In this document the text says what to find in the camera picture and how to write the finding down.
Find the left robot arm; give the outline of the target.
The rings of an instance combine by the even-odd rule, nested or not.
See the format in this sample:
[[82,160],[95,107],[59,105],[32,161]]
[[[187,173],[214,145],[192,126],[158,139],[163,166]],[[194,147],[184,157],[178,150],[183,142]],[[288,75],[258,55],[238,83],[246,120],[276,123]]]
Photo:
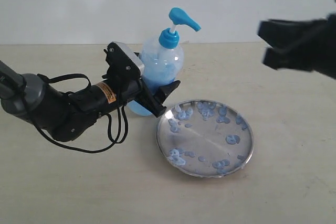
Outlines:
[[97,119],[118,113],[118,126],[128,126],[124,107],[131,101],[141,105],[156,117],[166,107],[163,102],[180,85],[180,81],[160,86],[155,93],[149,90],[140,74],[140,66],[132,57],[138,53],[114,52],[106,49],[109,68],[103,81],[88,84],[84,89],[61,92],[52,87],[53,83],[83,78],[80,73],[49,78],[43,74],[19,74],[8,65],[1,63],[1,106],[13,115],[39,130],[47,131],[52,140],[70,142],[77,139]]

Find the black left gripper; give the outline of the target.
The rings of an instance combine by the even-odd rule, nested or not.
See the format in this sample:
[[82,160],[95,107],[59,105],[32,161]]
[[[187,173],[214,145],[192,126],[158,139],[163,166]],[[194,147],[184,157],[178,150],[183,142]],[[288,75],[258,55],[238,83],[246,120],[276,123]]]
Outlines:
[[[141,63],[139,53],[134,52],[133,62]],[[180,80],[158,87],[153,94],[143,80],[131,80],[120,84],[111,79],[103,80],[91,87],[91,110],[95,112],[112,112],[131,101],[150,111],[156,118],[166,111],[163,105],[168,96],[179,87]]]

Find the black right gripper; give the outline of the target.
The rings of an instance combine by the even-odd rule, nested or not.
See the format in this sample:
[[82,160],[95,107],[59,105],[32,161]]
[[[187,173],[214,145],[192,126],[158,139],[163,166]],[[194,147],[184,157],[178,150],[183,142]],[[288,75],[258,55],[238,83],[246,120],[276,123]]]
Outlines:
[[[312,56],[309,49],[280,50],[312,32]],[[257,35],[272,47],[265,51],[262,63],[274,70],[291,69],[318,72],[335,79],[335,13],[325,19],[268,19],[259,23]]]

